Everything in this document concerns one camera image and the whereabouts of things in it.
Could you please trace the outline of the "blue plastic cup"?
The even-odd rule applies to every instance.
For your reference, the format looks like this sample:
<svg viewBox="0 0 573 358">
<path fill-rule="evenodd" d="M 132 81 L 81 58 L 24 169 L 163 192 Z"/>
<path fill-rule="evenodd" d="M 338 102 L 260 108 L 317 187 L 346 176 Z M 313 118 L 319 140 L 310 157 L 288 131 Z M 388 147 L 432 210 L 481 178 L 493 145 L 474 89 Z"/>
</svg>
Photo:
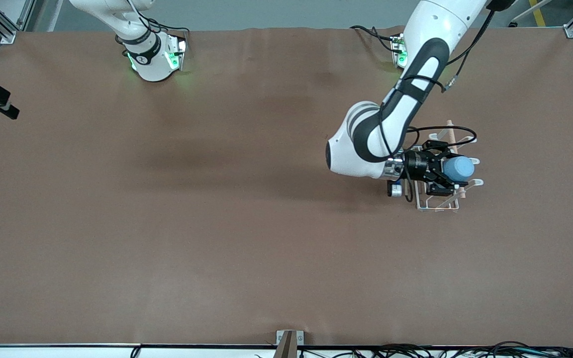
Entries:
<svg viewBox="0 0 573 358">
<path fill-rule="evenodd" d="M 475 174 L 475 163 L 465 156 L 446 159 L 443 161 L 443 174 L 453 182 L 468 181 Z"/>
</svg>

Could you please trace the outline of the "grey metal stand leg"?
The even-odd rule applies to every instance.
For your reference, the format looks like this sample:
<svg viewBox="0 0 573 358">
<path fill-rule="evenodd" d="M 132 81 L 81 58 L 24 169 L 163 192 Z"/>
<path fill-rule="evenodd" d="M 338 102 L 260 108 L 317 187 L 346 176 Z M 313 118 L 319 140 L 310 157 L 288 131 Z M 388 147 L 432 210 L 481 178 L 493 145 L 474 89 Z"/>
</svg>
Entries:
<svg viewBox="0 0 573 358">
<path fill-rule="evenodd" d="M 543 13 L 541 12 L 541 7 L 546 6 L 553 0 L 527 0 L 530 5 L 529 9 L 525 10 L 523 13 L 518 14 L 516 17 L 512 18 L 508 23 L 508 27 L 514 28 L 518 27 L 519 21 L 525 17 L 533 16 L 535 20 L 535 25 L 537 27 L 546 27 L 546 22 L 543 18 Z"/>
</svg>

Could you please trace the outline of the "brown table cover sheet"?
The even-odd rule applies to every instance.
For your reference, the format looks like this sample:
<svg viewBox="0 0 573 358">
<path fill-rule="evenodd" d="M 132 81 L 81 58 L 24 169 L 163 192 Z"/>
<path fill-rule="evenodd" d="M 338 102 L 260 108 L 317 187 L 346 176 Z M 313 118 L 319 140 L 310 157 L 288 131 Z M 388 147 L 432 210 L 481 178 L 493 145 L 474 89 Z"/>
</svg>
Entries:
<svg viewBox="0 0 573 358">
<path fill-rule="evenodd" d="M 0 344 L 573 345 L 573 39 L 490 29 L 413 125 L 477 132 L 457 213 L 336 175 L 398 79 L 347 29 L 190 34 L 141 80 L 109 32 L 0 48 Z"/>
</svg>

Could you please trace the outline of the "silver metal mounting bracket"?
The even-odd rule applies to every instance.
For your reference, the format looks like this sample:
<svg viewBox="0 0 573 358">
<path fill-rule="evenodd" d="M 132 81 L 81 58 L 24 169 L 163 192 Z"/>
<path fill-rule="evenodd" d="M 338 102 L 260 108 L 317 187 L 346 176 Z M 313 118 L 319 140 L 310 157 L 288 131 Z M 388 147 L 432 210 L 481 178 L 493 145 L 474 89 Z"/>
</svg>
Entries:
<svg viewBox="0 0 573 358">
<path fill-rule="evenodd" d="M 293 330 L 294 337 L 296 339 L 296 344 L 298 346 L 305 345 L 305 331 L 303 330 Z M 287 330 L 278 330 L 276 331 L 276 346 L 278 346 L 284 337 Z"/>
</svg>

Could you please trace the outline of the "metal bracket at table edge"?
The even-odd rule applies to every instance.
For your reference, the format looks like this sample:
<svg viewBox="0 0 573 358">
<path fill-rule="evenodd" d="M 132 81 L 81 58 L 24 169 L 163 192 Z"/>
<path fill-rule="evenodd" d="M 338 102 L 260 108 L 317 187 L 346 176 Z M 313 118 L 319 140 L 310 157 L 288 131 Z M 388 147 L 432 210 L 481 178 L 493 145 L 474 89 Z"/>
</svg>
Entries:
<svg viewBox="0 0 573 358">
<path fill-rule="evenodd" d="M 288 330 L 275 349 L 273 358 L 298 358 L 297 348 L 294 331 Z"/>
</svg>

